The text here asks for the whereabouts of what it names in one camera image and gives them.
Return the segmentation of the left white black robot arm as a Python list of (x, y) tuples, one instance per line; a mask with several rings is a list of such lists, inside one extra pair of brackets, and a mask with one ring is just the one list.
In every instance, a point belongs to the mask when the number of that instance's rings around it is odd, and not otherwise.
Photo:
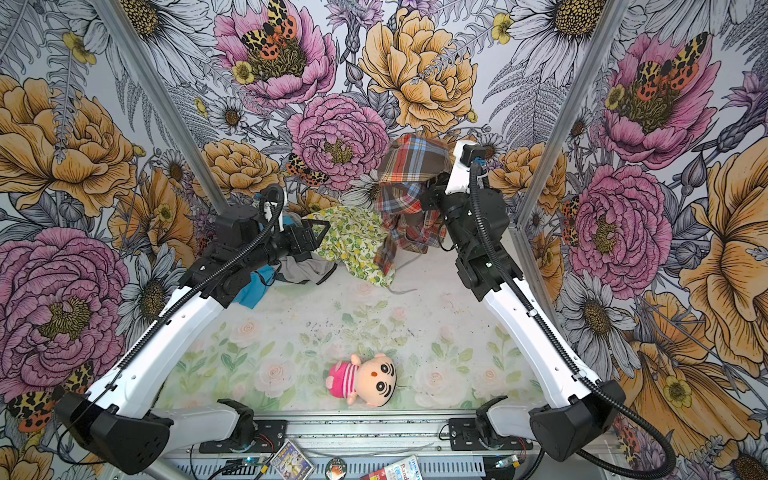
[(253, 411), (238, 401), (165, 413), (152, 407), (185, 352), (252, 274), (286, 256), (309, 257), (330, 228), (313, 219), (284, 225), (281, 216), (280, 206), (267, 203), (234, 206), (217, 217), (214, 239), (161, 315), (86, 393), (66, 393), (56, 405), (56, 417), (80, 447), (126, 475), (147, 473), (167, 453), (187, 446), (250, 448), (256, 438)]

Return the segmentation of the red plaid cloth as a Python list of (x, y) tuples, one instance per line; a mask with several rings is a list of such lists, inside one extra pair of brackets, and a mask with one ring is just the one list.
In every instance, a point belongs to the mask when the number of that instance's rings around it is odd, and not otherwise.
[(378, 167), (376, 200), (388, 235), (374, 263), (385, 275), (393, 271), (399, 250), (425, 254), (442, 242), (442, 217), (436, 210), (425, 210), (420, 197), (429, 181), (452, 166), (452, 152), (441, 140), (406, 134), (390, 144)]

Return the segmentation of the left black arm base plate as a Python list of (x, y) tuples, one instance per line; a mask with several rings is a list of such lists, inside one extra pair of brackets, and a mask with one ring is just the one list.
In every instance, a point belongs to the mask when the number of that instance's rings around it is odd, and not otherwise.
[(250, 426), (239, 428), (228, 439), (202, 443), (201, 454), (248, 453), (271, 454), (286, 440), (287, 421), (254, 420)]

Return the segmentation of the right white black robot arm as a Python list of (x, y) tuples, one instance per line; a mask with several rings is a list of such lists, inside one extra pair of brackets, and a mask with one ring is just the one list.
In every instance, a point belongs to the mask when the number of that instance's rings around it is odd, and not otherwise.
[(484, 177), (485, 153), (475, 142), (457, 142), (451, 171), (428, 181), (420, 201), (442, 217), (462, 284), (515, 342), (545, 403), (524, 407), (505, 396), (487, 402), (476, 413), (479, 438), (490, 448), (527, 439), (556, 461), (578, 455), (609, 470), (604, 436), (618, 412), (603, 397), (622, 402), (623, 391), (602, 381), (567, 345), (502, 245), (509, 219), (501, 193)]

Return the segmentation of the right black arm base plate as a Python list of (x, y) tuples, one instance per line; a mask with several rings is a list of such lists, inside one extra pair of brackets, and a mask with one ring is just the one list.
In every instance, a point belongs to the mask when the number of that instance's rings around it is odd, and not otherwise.
[(516, 436), (500, 436), (488, 422), (478, 418), (451, 418), (448, 437), (453, 451), (512, 451), (530, 450), (533, 442)]

